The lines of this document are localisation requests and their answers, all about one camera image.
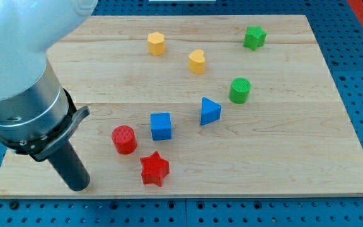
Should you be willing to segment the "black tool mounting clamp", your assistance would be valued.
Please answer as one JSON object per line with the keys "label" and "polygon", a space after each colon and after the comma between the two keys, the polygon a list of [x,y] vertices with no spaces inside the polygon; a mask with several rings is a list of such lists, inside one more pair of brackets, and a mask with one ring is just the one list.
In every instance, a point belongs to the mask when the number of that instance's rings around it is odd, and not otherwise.
{"label": "black tool mounting clamp", "polygon": [[66,96],[67,113],[58,123],[52,124],[51,130],[43,131],[49,125],[49,119],[37,117],[23,124],[0,126],[0,141],[16,154],[29,155],[37,162],[49,159],[63,149],[90,111],[87,106],[77,109],[65,89],[60,93]]}

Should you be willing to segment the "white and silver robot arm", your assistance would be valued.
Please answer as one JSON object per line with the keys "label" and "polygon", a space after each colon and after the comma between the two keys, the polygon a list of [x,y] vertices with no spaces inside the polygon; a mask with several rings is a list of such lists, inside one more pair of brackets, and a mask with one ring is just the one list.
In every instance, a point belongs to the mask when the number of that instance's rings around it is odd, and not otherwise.
{"label": "white and silver robot arm", "polygon": [[88,107],[76,107],[47,57],[85,22],[97,0],[0,1],[0,142],[16,154],[49,161],[73,191],[90,176],[70,138]]}

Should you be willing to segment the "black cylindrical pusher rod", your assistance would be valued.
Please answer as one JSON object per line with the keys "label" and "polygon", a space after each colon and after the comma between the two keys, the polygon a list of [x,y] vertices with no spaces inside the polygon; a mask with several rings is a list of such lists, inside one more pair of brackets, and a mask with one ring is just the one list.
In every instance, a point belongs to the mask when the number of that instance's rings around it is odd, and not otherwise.
{"label": "black cylindrical pusher rod", "polygon": [[90,175],[69,141],[47,159],[71,190],[81,191],[89,185]]}

